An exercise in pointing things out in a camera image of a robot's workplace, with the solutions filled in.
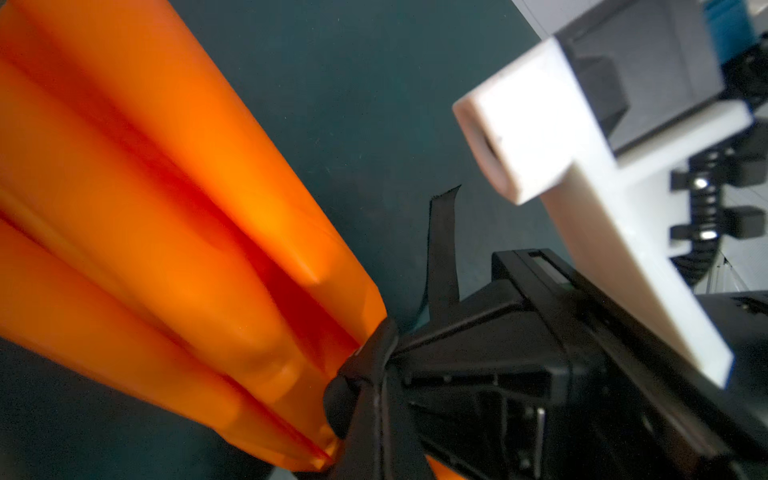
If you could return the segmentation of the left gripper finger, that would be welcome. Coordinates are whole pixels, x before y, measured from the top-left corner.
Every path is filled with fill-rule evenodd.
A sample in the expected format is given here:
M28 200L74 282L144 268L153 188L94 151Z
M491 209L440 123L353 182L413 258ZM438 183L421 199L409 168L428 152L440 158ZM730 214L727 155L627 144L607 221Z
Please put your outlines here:
M433 479L394 366L377 386L364 383L331 479Z

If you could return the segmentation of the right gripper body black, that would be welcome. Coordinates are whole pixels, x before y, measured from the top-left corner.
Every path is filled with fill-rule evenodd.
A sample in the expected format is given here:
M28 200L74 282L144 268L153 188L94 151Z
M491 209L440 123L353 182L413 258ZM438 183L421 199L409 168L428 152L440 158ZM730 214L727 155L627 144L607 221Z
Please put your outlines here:
M733 353L718 387L549 250L393 355L426 452L471 479L763 479L767 295L700 295Z

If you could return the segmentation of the orange wrapping paper sheet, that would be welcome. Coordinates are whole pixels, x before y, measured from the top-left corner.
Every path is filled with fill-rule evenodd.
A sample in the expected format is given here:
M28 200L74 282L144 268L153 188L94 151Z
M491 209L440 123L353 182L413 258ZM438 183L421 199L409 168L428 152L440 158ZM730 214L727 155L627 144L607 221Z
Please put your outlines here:
M380 293L165 1L1 9L1 335L320 473Z

